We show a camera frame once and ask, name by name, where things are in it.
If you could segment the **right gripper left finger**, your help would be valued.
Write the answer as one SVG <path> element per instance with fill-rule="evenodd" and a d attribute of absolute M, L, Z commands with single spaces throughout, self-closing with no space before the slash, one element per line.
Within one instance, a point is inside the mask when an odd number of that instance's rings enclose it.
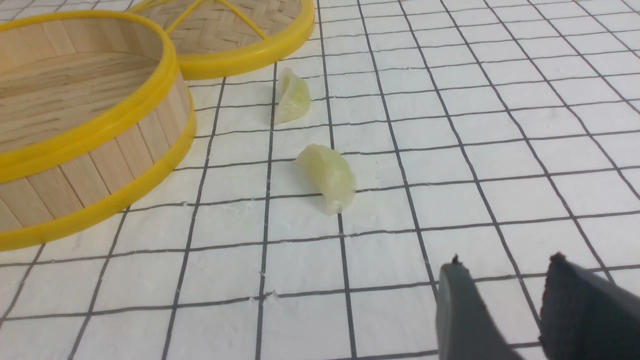
<path fill-rule="evenodd" d="M 440 360 L 520 360 L 493 321 L 469 270 L 455 255 L 439 269 L 436 336 Z"/>

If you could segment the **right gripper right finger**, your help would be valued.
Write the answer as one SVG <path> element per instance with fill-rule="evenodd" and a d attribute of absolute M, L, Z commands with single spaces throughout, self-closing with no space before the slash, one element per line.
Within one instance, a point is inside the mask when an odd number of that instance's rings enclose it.
<path fill-rule="evenodd" d="M 637 360 L 640 299 L 562 253 L 550 258 L 539 341 L 549 360 Z"/>

